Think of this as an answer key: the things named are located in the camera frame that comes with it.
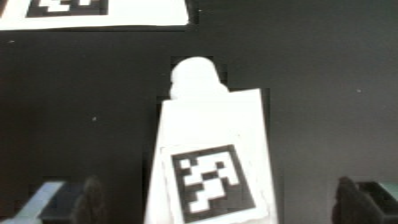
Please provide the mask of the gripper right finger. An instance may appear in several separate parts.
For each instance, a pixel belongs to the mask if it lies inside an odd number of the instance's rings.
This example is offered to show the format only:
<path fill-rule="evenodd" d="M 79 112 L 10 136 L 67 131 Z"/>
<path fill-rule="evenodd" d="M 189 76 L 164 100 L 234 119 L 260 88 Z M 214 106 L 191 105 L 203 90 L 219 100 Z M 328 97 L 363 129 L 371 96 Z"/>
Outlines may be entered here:
<path fill-rule="evenodd" d="M 398 224 L 398 183 L 339 178 L 331 224 Z"/>

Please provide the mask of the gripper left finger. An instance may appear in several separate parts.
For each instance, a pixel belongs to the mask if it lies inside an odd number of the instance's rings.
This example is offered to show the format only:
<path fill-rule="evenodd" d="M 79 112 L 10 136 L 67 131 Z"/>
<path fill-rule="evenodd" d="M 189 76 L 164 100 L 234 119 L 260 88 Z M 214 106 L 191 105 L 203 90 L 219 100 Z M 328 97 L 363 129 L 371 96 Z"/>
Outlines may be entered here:
<path fill-rule="evenodd" d="M 100 182 L 47 181 L 15 214 L 15 224 L 106 224 Z"/>

